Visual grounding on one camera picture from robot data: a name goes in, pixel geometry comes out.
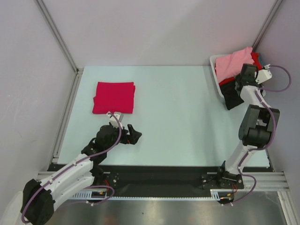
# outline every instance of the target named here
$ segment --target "cable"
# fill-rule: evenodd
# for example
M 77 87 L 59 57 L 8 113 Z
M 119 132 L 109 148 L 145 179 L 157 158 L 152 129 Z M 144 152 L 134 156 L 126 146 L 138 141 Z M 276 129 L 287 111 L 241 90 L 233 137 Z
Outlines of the cable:
M 105 183 L 107 186 L 109 186 L 109 183 L 108 183 L 107 180 L 104 180 L 104 183 Z
M 238 187 L 236 186 L 236 184 L 232 184 L 232 194 L 235 194 L 238 192 Z
M 240 163 L 239 163 L 239 165 L 238 165 L 238 171 L 239 171 L 240 175 L 242 175 L 242 176 L 244 176 L 244 177 L 251 177 L 251 178 L 254 180 L 254 185 L 252 186 L 251 190 L 250 190 L 247 194 L 245 194 L 243 197 L 241 197 L 241 198 L 239 198 L 239 199 L 233 201 L 233 203 L 239 202 L 239 201 L 245 199 L 247 196 L 249 196 L 249 195 L 254 191 L 254 189 L 255 189 L 255 187 L 256 187 L 256 184 L 257 184 L 256 178 L 255 178 L 254 176 L 252 176 L 252 175 L 250 175 L 250 174 L 244 174 L 244 173 L 242 173 L 242 171 L 240 170 L 240 165 L 244 162 L 245 158 L 247 158 L 248 155 L 249 155 L 249 153 L 247 152 L 247 154 L 244 155 L 244 157 L 243 157 L 242 160 L 240 161 Z
M 208 181 L 206 181 L 206 183 L 209 182 L 209 181 L 211 181 L 211 180 L 213 180 L 213 179 L 215 179 L 216 177 L 217 177 L 217 175 L 213 176 L 213 177 L 210 178 Z
M 275 132 L 276 132 L 276 120 L 275 120 L 275 116 L 274 116 L 272 110 L 264 103 L 263 99 L 260 97 L 260 95 L 257 92 L 257 90 L 255 91 L 255 96 L 261 102 L 261 104 L 263 105 L 263 107 L 265 107 L 268 110 L 268 112 L 269 112 L 269 114 L 270 114 L 270 116 L 272 118 L 273 130 L 272 130 L 272 134 L 271 134 L 269 142 L 264 147 L 262 147 L 260 149 L 259 148 L 257 148 L 257 149 L 250 149 L 249 151 L 254 151 L 254 150 L 261 151 L 261 150 L 265 150 L 268 147 L 270 147 L 270 145 L 272 144 L 272 142 L 274 140 Z
M 258 78 L 258 73 L 259 73 L 259 69 L 258 69 L 258 66 L 256 66 L 256 76 L 255 76 L 255 80 Z
M 96 154 L 93 154 L 93 155 L 84 157 L 84 158 L 78 160 L 77 162 L 75 162 L 74 164 L 71 164 L 70 166 L 68 166 L 67 168 L 65 168 L 64 170 L 62 170 L 59 174 L 57 174 L 55 177 L 53 177 L 51 181 L 50 181 L 50 180 L 47 181 L 42 187 L 40 187 L 40 188 L 36 191 L 36 193 L 34 193 L 34 194 L 32 195 L 32 197 L 29 199 L 29 201 L 27 202 L 27 204 L 26 204 L 25 207 L 24 207 L 24 210 L 23 210 L 22 216 L 21 216 L 21 220 L 22 220 L 23 223 L 25 223 L 25 224 L 28 224 L 28 223 L 29 223 L 29 221 L 25 220 L 25 213 L 26 213 L 28 207 L 30 206 L 30 204 L 32 203 L 32 201 L 34 200 L 34 198 L 35 198 L 35 197 L 36 197 L 36 196 L 37 196 L 37 195 L 38 195 L 38 194 L 39 194 L 39 193 L 40 193 L 47 185 L 51 184 L 54 180 L 56 180 L 57 178 L 59 178 L 62 174 L 64 174 L 66 171 L 68 171 L 69 169 L 71 169 L 71 168 L 72 168 L 73 166 L 75 166 L 76 164 L 81 163 L 82 161 L 84 161 L 84 160 L 86 160 L 86 159 L 88 159 L 88 158 L 92 158 L 92 157 L 99 156 L 99 155 L 102 155 L 102 154 L 104 154 L 104 153 L 107 153 L 108 151 L 110 151 L 112 148 L 114 148 L 114 147 L 119 143 L 120 138 L 121 138 L 121 135 L 122 135 L 121 124 L 120 124 L 119 120 L 117 119 L 117 117 L 115 117 L 115 115 L 114 115 L 113 113 L 109 113 L 109 115 L 113 116 L 114 119 L 115 119 L 115 120 L 117 121 L 117 123 L 118 123 L 118 127 L 119 127 L 119 136 L 118 136 L 116 142 L 115 142 L 110 148 L 108 148 L 108 149 L 106 149 L 106 150 L 104 150 L 104 151 L 102 151 L 102 152 L 99 152 L 99 153 L 96 153 Z
M 289 83 L 288 83 L 288 85 L 285 88 L 283 88 L 281 90 L 270 90 L 270 89 L 266 89 L 266 88 L 259 88 L 259 89 L 260 90 L 271 91 L 271 92 L 282 92 L 282 91 L 287 90 L 291 86 L 291 84 L 292 84 L 292 76 L 291 76 L 290 72 L 286 68 L 284 68 L 282 66 L 270 65 L 270 67 L 277 67 L 277 68 L 283 69 L 286 72 L 286 74 L 288 75 L 288 77 L 289 77 Z

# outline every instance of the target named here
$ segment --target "table surface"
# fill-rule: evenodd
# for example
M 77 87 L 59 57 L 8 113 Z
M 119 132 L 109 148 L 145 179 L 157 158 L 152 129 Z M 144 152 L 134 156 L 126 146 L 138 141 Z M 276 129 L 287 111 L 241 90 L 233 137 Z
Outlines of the table surface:
M 92 114 L 97 83 L 134 82 L 135 107 L 123 125 L 142 132 L 136 145 L 118 144 L 103 165 L 219 166 L 235 150 L 247 110 L 219 101 L 210 67 L 85 67 L 58 159 L 73 160 L 96 136 L 106 115 Z M 269 166 L 265 151 L 247 166 Z

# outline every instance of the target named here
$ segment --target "metal frame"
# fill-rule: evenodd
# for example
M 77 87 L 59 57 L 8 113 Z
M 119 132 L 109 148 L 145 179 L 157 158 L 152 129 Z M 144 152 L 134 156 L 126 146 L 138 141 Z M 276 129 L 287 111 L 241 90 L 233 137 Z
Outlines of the metal frame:
M 276 2 L 274 3 L 272 9 L 270 10 L 266 20 L 264 21 L 262 28 L 260 29 L 260 31 L 258 32 L 258 35 L 256 36 L 256 39 L 252 45 L 253 50 L 256 51 L 258 45 L 260 44 L 260 42 L 262 41 L 264 35 L 266 34 L 268 28 L 270 27 L 271 23 L 273 22 L 275 15 L 277 14 L 277 12 L 279 11 L 280 7 L 282 6 L 282 3 L 285 0 L 276 0 Z
M 83 74 L 83 68 L 78 69 L 78 72 L 76 73 L 76 76 L 73 80 L 72 88 L 70 90 L 70 93 L 69 93 L 69 96 L 67 99 L 66 107 L 65 107 L 63 117 L 62 117 L 62 120 L 60 123 L 58 134 L 55 139 L 55 144 L 54 144 L 53 152 L 52 152 L 52 159 L 51 159 L 50 163 L 57 163 L 58 157 L 60 155 L 62 140 L 64 138 L 64 135 L 65 135 L 65 132 L 67 129 L 68 121 L 70 119 L 70 115 L 72 112 L 73 104 L 75 101 L 75 97 L 76 97 L 76 94 L 78 91 L 78 87 L 79 87 L 79 83 L 80 83 L 82 74 Z
M 300 224 L 299 215 L 297 213 L 296 206 L 293 201 L 292 193 L 290 191 L 278 191 L 278 197 L 281 202 L 281 207 L 285 215 L 286 223 L 288 225 Z
M 53 36 L 55 37 L 58 45 L 60 46 L 60 49 L 62 50 L 63 54 L 65 55 L 65 57 L 68 60 L 68 63 L 70 65 L 70 67 L 73 69 L 73 71 L 75 73 L 78 72 L 78 68 L 73 60 L 72 55 L 70 54 L 66 43 L 64 42 L 64 40 L 62 39 L 60 32 L 58 31 L 45 3 L 43 2 L 43 0 L 34 0 L 38 9 L 40 10 L 43 18 L 45 19 L 47 25 L 49 26 L 49 29 L 51 30 Z
M 109 170 L 109 168 L 111 168 L 111 167 L 119 167 L 120 168 L 119 171 L 122 171 L 123 170 L 122 168 L 124 168 L 124 170 L 125 170 L 124 174 L 126 174 L 126 176 L 130 176 L 130 178 L 132 178 L 132 181 L 135 180 L 134 173 L 132 173 L 132 176 L 129 175 L 128 167 L 133 168 L 136 166 L 103 166 L 103 167 L 104 167 L 104 171 L 106 171 L 105 174 L 113 173 L 113 172 L 107 172 L 107 169 Z M 176 173 L 176 170 L 179 171 L 180 167 L 173 167 L 173 169 L 174 169 L 174 173 Z M 205 172 L 202 170 L 202 167 L 195 167 L 194 169 L 193 168 L 188 169 L 186 171 L 186 174 L 194 173 L 195 171 L 198 171 L 198 170 L 199 170 L 199 172 L 197 172 L 197 174 L 199 174 L 199 178 L 200 178 L 201 173 Z M 54 173 L 55 173 L 55 171 L 39 172 L 37 175 L 37 180 L 45 179 Z M 254 191 L 277 191 L 279 193 L 290 192 L 290 189 L 288 187 L 288 184 L 287 184 L 287 181 L 285 178 L 285 174 L 283 172 L 245 172 L 245 174 L 250 174 L 256 178 L 257 184 L 256 184 Z M 244 182 L 244 186 L 245 186 L 244 189 L 239 189 L 238 191 L 239 192 L 248 192 L 252 188 L 254 181 L 250 177 L 243 177 L 243 182 Z M 210 191 L 228 192 L 228 189 L 211 189 Z

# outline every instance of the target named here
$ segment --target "red garment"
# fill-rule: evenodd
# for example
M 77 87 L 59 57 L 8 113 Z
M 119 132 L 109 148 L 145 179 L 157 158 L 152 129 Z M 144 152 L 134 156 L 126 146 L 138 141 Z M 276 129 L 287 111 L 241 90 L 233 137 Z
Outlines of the red garment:
M 133 82 L 98 82 L 94 97 L 93 114 L 107 112 L 132 113 L 134 108 L 135 86 Z
M 263 68 L 262 68 L 261 64 L 259 63 L 259 61 L 258 61 L 258 56 L 259 56 L 259 53 L 251 52 L 251 57 L 254 61 L 253 65 L 256 65 L 258 67 L 258 70 L 261 70 Z
M 226 84 L 226 83 L 229 83 L 230 81 L 234 81 L 234 79 L 235 79 L 234 77 L 227 78 L 227 79 L 221 81 L 221 82 L 219 83 L 219 86 L 221 86 L 221 85 L 223 85 L 223 84 Z

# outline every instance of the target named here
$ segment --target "purple cable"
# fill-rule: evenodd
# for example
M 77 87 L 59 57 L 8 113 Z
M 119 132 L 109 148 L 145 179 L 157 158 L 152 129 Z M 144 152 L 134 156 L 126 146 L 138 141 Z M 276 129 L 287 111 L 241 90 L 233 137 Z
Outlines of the purple cable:
M 84 157 L 84 158 L 78 160 L 75 164 L 81 163 L 82 161 L 84 161 L 84 160 L 86 160 L 86 159 L 88 159 L 88 158 L 92 158 L 92 157 L 99 156 L 99 155 L 102 155 L 102 154 L 104 154 L 104 153 L 107 153 L 108 151 L 110 151 L 112 148 L 114 148 L 114 147 L 119 143 L 120 138 L 121 138 L 121 135 L 122 135 L 121 124 L 120 124 L 119 120 L 117 119 L 117 117 L 115 117 L 115 115 L 114 115 L 113 113 L 109 113 L 109 114 L 110 114 L 111 116 L 113 116 L 113 117 L 115 118 L 115 120 L 117 121 L 117 123 L 118 123 L 118 127 L 119 127 L 119 136 L 118 136 L 116 142 L 115 142 L 110 148 L 108 148 L 108 149 L 106 149 L 106 150 L 104 150 L 104 151 L 102 151 L 102 152 L 99 152 L 99 153 L 96 153 L 96 154 L 93 154 L 93 155 Z M 73 166 L 75 166 L 75 165 L 74 165 L 74 164 L 71 164 L 70 166 L 68 166 L 67 168 L 65 168 L 64 170 L 62 170 L 59 174 L 57 174 L 55 177 L 52 178 L 52 181 L 54 181 L 54 180 L 56 180 L 57 178 L 59 178 L 62 174 L 64 174 L 66 171 L 68 171 L 68 170 L 69 170 L 70 168 L 72 168 Z M 34 193 L 33 196 L 29 199 L 29 201 L 28 201 L 27 204 L 25 205 L 24 210 L 23 210 L 23 212 L 22 212 L 21 220 L 22 220 L 23 223 L 25 223 L 25 224 L 28 224 L 28 223 L 29 223 L 29 221 L 25 220 L 25 213 L 26 213 L 26 211 L 27 211 L 29 205 L 32 203 L 32 201 L 34 200 L 34 198 L 35 198 L 35 197 L 36 197 L 36 196 L 37 196 L 37 195 L 38 195 L 38 194 L 39 194 L 39 193 L 40 193 L 47 185 L 49 185 L 50 183 L 51 183 L 50 181 L 47 181 L 47 182 L 46 182 L 42 187 L 40 187 L 40 189 L 37 190 L 36 193 Z M 111 197 L 113 196 L 113 194 L 114 194 L 114 190 L 112 191 L 112 195 L 111 195 L 110 197 L 106 198 L 106 199 L 108 200 L 109 198 L 111 198 Z
M 255 91 L 255 95 L 256 95 L 257 99 L 261 102 L 261 104 L 263 105 L 263 107 L 265 107 L 268 110 L 269 114 L 271 115 L 272 124 L 273 124 L 273 131 L 272 131 L 272 135 L 270 137 L 269 142 L 264 147 L 262 147 L 260 149 L 250 149 L 249 151 L 254 151 L 254 150 L 261 151 L 261 150 L 265 150 L 268 147 L 270 147 L 270 145 L 272 144 L 272 142 L 274 140 L 275 132 L 276 132 L 276 120 L 275 120 L 275 116 L 274 116 L 272 110 L 263 102 L 263 100 L 260 97 L 260 95 L 258 94 L 257 90 Z
M 242 163 L 244 162 L 244 160 L 247 158 L 248 155 L 249 155 L 249 153 L 247 152 L 247 153 L 244 155 L 244 157 L 240 160 L 240 163 L 238 164 L 238 171 L 239 171 L 240 175 L 242 175 L 242 176 L 244 176 L 244 177 L 251 177 L 251 178 L 254 180 L 254 185 L 252 186 L 251 190 L 250 190 L 246 195 L 244 195 L 243 197 L 241 197 L 241 198 L 239 198 L 239 199 L 233 201 L 234 203 L 239 202 L 239 201 L 245 199 L 247 196 L 249 196 L 249 195 L 254 191 L 254 189 L 255 189 L 255 187 L 256 187 L 256 184 L 257 184 L 256 178 L 255 178 L 254 176 L 252 176 L 252 175 L 250 175 L 250 174 L 244 174 L 244 173 L 242 173 L 242 171 L 239 169 L 240 166 L 242 165 Z
M 286 74 L 289 76 L 289 84 L 285 88 L 283 88 L 282 90 L 270 90 L 270 89 L 266 89 L 266 88 L 259 88 L 259 90 L 266 90 L 266 91 L 271 91 L 271 92 L 282 92 L 282 91 L 287 90 L 292 84 L 292 76 L 291 76 L 290 72 L 287 71 L 287 69 L 282 67 L 282 66 L 270 65 L 270 67 L 277 67 L 277 68 L 283 69 L 286 72 Z

